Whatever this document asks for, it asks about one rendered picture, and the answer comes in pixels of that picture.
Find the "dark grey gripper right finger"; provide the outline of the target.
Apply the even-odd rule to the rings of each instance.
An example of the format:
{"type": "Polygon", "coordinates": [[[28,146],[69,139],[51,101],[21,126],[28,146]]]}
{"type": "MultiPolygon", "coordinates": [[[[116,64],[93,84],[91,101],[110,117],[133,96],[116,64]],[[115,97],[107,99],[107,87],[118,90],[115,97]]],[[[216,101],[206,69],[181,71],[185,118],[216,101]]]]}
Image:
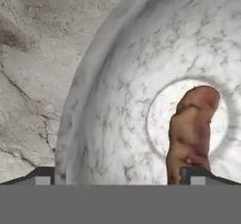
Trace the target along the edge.
{"type": "Polygon", "coordinates": [[[183,185],[240,185],[240,183],[221,178],[202,167],[181,168],[180,184],[183,185]]]}

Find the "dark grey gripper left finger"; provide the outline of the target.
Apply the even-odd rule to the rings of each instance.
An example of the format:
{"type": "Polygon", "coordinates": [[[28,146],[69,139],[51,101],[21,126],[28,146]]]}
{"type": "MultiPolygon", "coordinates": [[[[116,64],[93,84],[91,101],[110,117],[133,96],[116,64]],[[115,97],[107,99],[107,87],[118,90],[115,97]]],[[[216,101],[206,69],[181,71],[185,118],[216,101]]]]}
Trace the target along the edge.
{"type": "Polygon", "coordinates": [[[1,185],[54,185],[55,168],[38,167],[29,172],[27,175],[1,183],[1,185]]]}

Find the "brown potato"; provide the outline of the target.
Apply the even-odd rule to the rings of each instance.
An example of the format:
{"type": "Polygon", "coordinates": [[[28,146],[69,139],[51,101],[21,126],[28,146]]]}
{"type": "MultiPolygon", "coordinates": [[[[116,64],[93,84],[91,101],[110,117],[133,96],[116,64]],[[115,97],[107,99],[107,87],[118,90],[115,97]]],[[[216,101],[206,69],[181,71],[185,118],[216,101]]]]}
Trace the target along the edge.
{"type": "Polygon", "coordinates": [[[168,184],[178,184],[182,167],[211,170],[208,159],[212,117],[219,92],[210,86],[190,89],[177,104],[169,122],[169,151],[166,157],[168,184]]]}

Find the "white marble bowl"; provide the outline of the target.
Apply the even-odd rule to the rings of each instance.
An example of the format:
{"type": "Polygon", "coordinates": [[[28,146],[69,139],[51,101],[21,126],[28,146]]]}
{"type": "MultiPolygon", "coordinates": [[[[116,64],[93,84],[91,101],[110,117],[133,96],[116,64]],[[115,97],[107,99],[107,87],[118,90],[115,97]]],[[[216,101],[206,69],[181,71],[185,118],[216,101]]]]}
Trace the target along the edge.
{"type": "Polygon", "coordinates": [[[169,120],[191,88],[220,93],[209,160],[241,183],[241,0],[121,0],[72,80],[58,184],[164,184],[169,120]]]}

